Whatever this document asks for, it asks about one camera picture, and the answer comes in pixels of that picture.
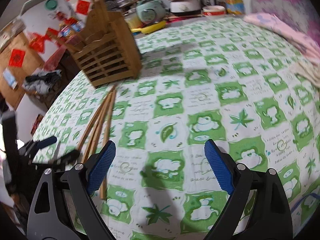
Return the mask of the wooden chopstick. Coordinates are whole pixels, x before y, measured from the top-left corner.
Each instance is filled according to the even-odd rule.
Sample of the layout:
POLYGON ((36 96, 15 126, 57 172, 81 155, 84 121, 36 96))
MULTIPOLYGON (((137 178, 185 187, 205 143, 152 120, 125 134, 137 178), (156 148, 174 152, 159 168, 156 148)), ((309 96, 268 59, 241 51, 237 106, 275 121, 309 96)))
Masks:
MULTIPOLYGON (((115 98, 116 98, 116 92, 117 92, 117 90, 114 89, 112 94, 111 94, 110 102, 108 104, 108 108, 107 108, 107 123, 106 123, 105 131, 104 131, 103 143, 107 143, 109 141, 109 138, 110 138, 110 128, 111 128, 112 113, 113 113, 113 107, 114 107, 114 102, 115 102, 115 98)), ((105 174, 103 182, 102 182, 102 184, 100 185, 100 188, 99 188, 99 197, 100 197, 101 200, 105 200, 106 199, 106 191, 107 191, 106 175, 107 174, 105 174)))
POLYGON ((115 90, 116 85, 114 85, 110 91, 108 92, 107 96, 104 98, 103 102, 101 103, 101 105, 98 107, 98 109, 95 111, 94 115, 92 116, 91 120, 89 121, 80 141, 78 142, 78 145, 76 147, 76 149, 80 152, 87 137, 89 136, 94 124, 97 122, 97 119, 99 118, 99 116, 101 116, 102 110, 103 108, 107 105, 107 103, 110 101, 111 99, 111 95, 113 93, 113 91, 115 90))
POLYGON ((89 128, 91 128, 89 131, 93 130, 93 132, 91 133, 88 144, 82 156, 82 160, 81 160, 82 163, 85 163, 89 158, 89 156, 92 154, 95 154, 96 152, 99 138, 101 135, 102 126, 107 113, 107 108, 110 104, 112 95, 113 95, 113 92, 108 93, 108 96, 106 97, 104 103, 102 104, 102 108, 99 111, 98 117, 96 118, 94 124, 92 126, 89 125, 89 128))
POLYGON ((102 130, 102 126, 105 120, 105 116, 106 116, 106 112, 107 112, 107 108, 108 108, 108 104, 103 108, 101 116, 99 116, 97 123, 94 125, 94 131, 93 131, 93 135, 92 138, 90 140, 90 146, 89 146, 89 155, 95 154, 96 149, 97 149, 97 145, 99 142, 99 138, 101 135, 101 130, 102 130))

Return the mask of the chair with grey clothes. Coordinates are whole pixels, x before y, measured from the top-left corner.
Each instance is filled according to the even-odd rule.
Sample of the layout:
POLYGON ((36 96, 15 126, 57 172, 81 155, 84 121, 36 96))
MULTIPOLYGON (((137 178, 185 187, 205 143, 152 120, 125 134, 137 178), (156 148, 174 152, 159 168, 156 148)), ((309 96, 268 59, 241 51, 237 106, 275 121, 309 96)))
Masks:
POLYGON ((47 95, 53 87, 61 80, 61 70, 40 70, 36 74, 26 76, 22 88, 26 92, 35 92, 39 95, 47 95))

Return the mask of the red covered side table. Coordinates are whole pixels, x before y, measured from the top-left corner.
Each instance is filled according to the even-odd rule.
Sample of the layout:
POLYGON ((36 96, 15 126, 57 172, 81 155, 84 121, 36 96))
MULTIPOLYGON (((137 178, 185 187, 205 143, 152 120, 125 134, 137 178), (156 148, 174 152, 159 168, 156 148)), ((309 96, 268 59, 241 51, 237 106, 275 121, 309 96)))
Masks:
POLYGON ((76 67, 75 61, 71 57, 71 54, 67 47, 63 44, 59 44, 57 50, 48 58, 48 60, 44 63, 43 69, 47 71, 53 71, 58 69, 59 67, 72 68, 76 67))

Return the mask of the red diamond paper door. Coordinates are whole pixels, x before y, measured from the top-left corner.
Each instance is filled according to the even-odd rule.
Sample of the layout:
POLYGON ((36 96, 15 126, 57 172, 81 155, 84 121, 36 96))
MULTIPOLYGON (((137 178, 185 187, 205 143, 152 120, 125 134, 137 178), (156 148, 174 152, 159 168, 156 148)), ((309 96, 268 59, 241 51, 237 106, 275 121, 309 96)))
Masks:
POLYGON ((25 57, 25 50, 13 49, 11 51, 8 65, 21 68, 25 57))

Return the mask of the wooden slatted utensil holder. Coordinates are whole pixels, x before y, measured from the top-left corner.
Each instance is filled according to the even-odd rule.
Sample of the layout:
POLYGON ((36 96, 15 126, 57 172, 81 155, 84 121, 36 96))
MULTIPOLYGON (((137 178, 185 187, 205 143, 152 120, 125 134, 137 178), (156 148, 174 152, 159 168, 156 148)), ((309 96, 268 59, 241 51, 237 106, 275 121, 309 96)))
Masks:
POLYGON ((142 68, 141 55, 122 13, 108 11, 103 0, 93 0, 93 4, 84 29, 76 34, 76 44, 65 46, 95 88, 136 79, 142 68))

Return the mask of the yellow oil bottle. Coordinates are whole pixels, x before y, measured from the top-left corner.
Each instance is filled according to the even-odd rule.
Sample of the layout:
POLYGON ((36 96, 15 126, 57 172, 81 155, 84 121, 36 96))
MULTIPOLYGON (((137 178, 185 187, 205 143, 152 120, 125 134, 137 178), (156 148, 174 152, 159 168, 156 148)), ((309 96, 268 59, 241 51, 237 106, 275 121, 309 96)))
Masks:
POLYGON ((68 26, 65 23, 61 23, 59 26, 60 26, 60 34, 65 39, 69 39, 74 35, 74 30, 72 27, 68 26))

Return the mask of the green white patterned tablecloth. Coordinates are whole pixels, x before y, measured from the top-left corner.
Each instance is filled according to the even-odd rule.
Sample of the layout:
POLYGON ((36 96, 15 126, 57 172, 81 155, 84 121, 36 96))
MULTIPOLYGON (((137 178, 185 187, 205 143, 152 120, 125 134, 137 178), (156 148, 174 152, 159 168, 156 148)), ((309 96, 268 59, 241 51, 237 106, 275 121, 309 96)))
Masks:
POLYGON ((209 139, 252 170, 277 171, 298 234, 319 205, 319 87, 292 67, 317 75, 317 64, 233 17, 137 45, 143 67, 117 85, 99 210, 115 237, 203 239, 228 200, 204 156, 209 139))

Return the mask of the cream yellow pot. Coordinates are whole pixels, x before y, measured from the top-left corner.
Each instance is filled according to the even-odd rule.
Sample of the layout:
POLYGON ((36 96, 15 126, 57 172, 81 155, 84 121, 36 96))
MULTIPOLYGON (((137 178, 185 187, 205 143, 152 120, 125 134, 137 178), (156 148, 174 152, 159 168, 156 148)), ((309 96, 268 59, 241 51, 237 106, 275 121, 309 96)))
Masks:
POLYGON ((143 22, 139 19, 136 12, 125 14, 124 19, 130 29, 137 29, 143 26, 143 22))

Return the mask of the yellow small pan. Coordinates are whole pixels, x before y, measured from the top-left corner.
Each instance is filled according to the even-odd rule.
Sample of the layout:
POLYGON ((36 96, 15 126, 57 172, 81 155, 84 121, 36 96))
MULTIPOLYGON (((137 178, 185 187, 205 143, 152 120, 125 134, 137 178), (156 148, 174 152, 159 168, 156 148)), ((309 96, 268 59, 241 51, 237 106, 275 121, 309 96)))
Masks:
POLYGON ((165 28, 166 25, 167 25, 166 21, 161 21, 161 22, 158 22, 158 23, 154 23, 152 25, 145 26, 143 28, 132 28, 131 32, 132 33, 151 34, 151 33, 154 33, 154 32, 156 32, 158 30, 161 30, 161 29, 165 28))

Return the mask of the mint green rice cooker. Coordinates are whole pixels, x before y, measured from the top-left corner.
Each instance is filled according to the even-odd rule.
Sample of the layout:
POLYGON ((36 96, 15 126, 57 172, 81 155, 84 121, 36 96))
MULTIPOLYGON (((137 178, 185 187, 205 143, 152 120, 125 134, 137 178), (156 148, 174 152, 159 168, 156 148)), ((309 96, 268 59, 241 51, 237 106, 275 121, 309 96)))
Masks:
POLYGON ((144 24, 153 24, 163 20, 167 11, 161 0, 138 0, 136 13, 144 24))

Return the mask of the pink folded cloth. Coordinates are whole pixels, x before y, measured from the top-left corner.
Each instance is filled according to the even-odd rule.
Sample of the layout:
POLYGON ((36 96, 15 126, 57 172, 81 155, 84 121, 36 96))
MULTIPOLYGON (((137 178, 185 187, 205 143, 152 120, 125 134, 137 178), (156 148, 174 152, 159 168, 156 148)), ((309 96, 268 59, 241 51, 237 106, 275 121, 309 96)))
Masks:
POLYGON ((313 64, 319 64, 319 45, 310 36, 294 30, 276 15, 260 12, 248 14, 243 20, 280 35, 294 45, 313 64))

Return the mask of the white induction cooker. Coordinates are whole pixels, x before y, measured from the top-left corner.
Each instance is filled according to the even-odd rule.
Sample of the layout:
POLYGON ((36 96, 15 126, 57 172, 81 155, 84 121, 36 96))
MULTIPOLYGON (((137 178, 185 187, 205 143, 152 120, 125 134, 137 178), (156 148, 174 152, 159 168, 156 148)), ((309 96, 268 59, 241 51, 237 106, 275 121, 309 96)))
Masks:
POLYGON ((200 11, 199 0, 173 0, 170 2, 170 11, 173 14, 182 14, 200 11))

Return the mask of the red white bowl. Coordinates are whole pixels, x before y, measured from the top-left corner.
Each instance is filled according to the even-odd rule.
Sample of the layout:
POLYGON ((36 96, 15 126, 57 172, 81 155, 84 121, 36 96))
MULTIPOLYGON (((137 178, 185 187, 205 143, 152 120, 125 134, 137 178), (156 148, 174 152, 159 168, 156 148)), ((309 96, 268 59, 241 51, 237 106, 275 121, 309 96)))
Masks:
POLYGON ((208 5, 202 8, 202 14, 204 16, 221 16, 226 14, 226 9, 220 5, 208 5))

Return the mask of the clear plastic oil bottle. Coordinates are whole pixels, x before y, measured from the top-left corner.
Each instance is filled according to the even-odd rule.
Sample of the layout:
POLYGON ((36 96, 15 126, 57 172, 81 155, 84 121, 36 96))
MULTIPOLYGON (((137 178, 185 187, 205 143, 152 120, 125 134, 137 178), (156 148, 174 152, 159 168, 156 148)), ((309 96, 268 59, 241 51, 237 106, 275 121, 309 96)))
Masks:
POLYGON ((245 6, 243 0, 225 0, 226 10, 228 14, 244 15, 245 6))

